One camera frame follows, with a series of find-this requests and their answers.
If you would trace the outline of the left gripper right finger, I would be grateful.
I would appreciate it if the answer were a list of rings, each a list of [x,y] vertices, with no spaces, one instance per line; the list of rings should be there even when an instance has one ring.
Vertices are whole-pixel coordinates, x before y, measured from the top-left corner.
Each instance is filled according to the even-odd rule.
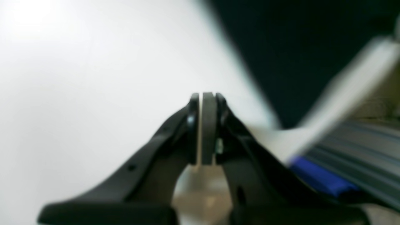
[[[202,164],[220,165],[231,225],[368,225],[366,213],[325,200],[252,136],[220,94],[202,100]]]

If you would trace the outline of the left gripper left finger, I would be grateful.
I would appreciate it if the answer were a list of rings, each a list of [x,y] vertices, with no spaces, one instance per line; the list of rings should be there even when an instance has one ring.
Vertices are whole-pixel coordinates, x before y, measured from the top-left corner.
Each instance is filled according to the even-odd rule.
[[[176,182],[196,163],[199,94],[169,117],[152,138],[105,181],[44,206],[41,225],[178,225],[171,206]]]

